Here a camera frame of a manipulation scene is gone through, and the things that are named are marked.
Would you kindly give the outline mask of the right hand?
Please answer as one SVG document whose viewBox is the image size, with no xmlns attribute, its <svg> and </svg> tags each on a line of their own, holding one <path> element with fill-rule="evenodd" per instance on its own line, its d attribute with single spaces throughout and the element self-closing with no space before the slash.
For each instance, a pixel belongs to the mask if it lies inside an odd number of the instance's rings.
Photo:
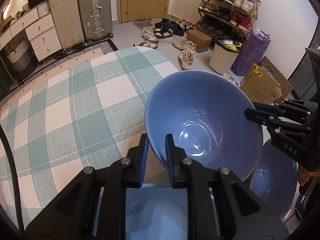
<svg viewBox="0 0 320 240">
<path fill-rule="evenodd" d="M 304 186 L 305 183 L 307 183 L 311 177 L 319 177 L 320 171 L 317 170 L 315 172 L 310 172 L 306 170 L 301 165 L 298 166 L 298 173 L 297 173 L 297 181 L 300 186 Z"/>
</svg>

